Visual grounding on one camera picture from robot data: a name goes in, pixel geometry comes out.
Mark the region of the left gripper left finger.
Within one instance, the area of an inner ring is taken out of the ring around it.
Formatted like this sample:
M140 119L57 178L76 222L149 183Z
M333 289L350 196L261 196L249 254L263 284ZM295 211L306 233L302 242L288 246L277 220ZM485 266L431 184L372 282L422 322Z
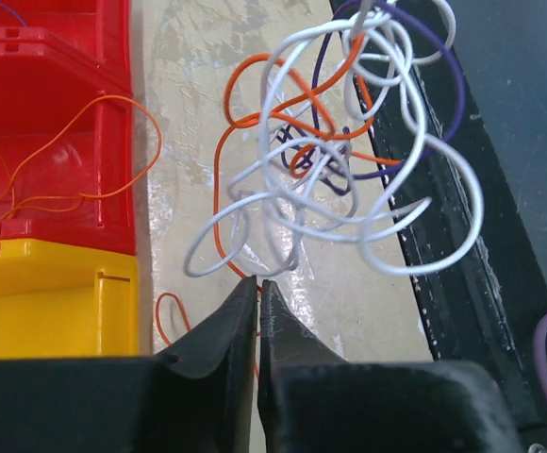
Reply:
M0 361L0 452L245 452L257 281L135 358Z

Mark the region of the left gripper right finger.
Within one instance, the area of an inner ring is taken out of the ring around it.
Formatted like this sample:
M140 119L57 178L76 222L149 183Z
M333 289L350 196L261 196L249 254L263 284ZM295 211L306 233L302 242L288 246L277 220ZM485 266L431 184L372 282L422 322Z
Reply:
M257 407L270 452L521 452L487 372L469 361L355 363L262 284Z

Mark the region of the yellow plastic bin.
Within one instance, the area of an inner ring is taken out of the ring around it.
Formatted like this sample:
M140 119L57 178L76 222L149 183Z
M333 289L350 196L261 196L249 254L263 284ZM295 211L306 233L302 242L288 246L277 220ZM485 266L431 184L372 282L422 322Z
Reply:
M0 360L139 355L138 286L134 256L0 241Z

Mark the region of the red plastic bin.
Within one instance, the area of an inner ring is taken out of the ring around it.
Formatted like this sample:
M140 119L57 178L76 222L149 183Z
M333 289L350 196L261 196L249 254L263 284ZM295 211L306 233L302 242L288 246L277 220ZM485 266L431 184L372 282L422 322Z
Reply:
M130 71L129 1L0 1L0 26L34 27L58 36L112 71Z
M0 26L0 240L136 251L130 71Z

